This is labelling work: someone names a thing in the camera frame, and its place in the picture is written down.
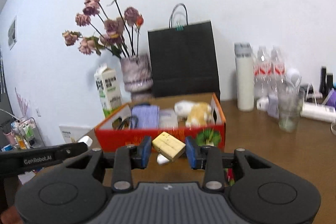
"black paper bag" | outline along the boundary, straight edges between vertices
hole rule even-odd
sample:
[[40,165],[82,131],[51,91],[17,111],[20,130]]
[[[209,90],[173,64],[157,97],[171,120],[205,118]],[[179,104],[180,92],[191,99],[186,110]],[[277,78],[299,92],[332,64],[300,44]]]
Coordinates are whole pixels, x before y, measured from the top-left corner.
[[220,98],[211,22],[148,32],[155,97],[215,92]]

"yellow block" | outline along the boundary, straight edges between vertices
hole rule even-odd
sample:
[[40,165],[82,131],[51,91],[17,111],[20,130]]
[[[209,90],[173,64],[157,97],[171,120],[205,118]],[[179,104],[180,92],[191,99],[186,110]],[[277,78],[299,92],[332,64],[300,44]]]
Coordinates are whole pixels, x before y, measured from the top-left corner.
[[152,145],[157,152],[170,161],[176,160],[185,151],[185,144],[167,132],[162,132],[157,136],[152,141]]

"table surface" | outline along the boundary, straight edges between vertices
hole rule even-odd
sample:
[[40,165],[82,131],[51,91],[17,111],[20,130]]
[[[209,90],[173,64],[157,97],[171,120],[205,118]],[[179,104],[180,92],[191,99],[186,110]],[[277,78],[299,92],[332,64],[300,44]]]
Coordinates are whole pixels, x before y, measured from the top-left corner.
[[[313,183],[322,196],[314,224],[336,222],[336,136],[330,124],[301,118],[296,133],[279,129],[278,121],[266,112],[240,112],[236,101],[221,102],[226,117],[225,152],[243,147]],[[92,147],[99,146],[93,137]],[[186,158],[159,166],[152,153],[147,169],[132,170],[134,185],[140,181],[202,182],[204,172],[191,170]],[[104,185],[110,186],[112,170],[107,170]]]

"white thermos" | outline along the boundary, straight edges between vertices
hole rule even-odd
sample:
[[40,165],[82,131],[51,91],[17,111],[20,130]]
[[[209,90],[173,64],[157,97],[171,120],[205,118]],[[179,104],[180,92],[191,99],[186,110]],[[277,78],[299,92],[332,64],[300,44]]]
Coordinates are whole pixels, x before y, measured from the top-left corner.
[[238,109],[254,108],[254,74],[252,49],[249,43],[235,43]]

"red box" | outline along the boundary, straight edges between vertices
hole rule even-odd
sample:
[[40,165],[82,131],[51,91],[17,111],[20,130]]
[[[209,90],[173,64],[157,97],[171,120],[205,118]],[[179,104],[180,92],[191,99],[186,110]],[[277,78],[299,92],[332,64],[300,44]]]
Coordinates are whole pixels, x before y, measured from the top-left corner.
[[207,138],[209,138],[209,135],[211,135],[213,142],[210,143],[217,146],[221,150],[224,150],[226,119],[221,105],[214,93],[154,98],[150,99],[149,103],[159,106],[160,109],[166,109],[174,108],[175,103],[181,100],[209,103],[213,112],[212,123],[205,127],[197,128],[187,128],[183,126],[183,123],[179,123],[179,128],[175,130],[164,128],[127,130],[114,129],[112,124],[118,119],[120,120],[130,116],[132,106],[137,104],[133,102],[127,103],[116,109],[104,121],[95,127],[94,131],[103,151],[114,152],[118,147],[127,144],[138,145],[144,136],[151,136],[152,139],[155,139],[163,131],[168,132],[170,135],[174,136],[182,142],[184,142],[186,136],[192,136],[196,139],[198,145],[208,143],[210,139]]

